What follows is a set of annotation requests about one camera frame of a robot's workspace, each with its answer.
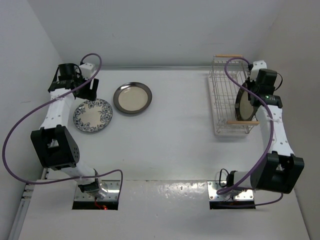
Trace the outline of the blue floral ceramic plate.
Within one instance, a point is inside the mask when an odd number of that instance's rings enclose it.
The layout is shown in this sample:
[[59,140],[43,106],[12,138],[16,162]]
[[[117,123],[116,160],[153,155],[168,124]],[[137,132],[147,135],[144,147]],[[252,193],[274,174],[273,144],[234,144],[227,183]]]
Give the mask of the blue floral ceramic plate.
[[112,120],[112,106],[104,99],[86,100],[73,113],[75,127],[85,133],[95,133],[104,129]]

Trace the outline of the dark rimmed beige plate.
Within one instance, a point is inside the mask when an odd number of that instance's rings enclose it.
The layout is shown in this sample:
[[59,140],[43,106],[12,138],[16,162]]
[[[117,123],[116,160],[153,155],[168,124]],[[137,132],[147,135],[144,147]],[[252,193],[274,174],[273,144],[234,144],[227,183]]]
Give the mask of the dark rimmed beige plate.
[[141,82],[127,82],[119,86],[113,95],[115,107],[124,114],[140,114],[151,104],[151,89]]

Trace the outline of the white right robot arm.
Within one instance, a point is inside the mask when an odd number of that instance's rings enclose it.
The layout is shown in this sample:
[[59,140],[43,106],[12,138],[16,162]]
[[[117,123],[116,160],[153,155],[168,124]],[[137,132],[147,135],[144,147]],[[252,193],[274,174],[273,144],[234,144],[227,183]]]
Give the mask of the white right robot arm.
[[265,150],[249,171],[228,174],[221,195],[244,189],[289,194],[304,169],[304,160],[295,156],[286,136],[282,100],[274,95],[277,75],[274,70],[261,68],[256,79],[247,82],[245,91],[259,121]]

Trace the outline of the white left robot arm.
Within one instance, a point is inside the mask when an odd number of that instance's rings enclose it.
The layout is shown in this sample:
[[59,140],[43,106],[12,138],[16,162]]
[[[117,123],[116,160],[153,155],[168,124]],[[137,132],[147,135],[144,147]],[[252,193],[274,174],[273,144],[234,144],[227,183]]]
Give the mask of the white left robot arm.
[[54,171],[61,171],[74,177],[82,193],[95,200],[104,199],[108,186],[98,177],[98,172],[80,159],[80,150],[67,129],[72,103],[76,98],[95,100],[99,81],[85,83],[95,72],[92,63],[64,63],[57,67],[48,92],[52,103],[49,104],[45,119],[38,130],[31,132],[30,138],[41,165]]

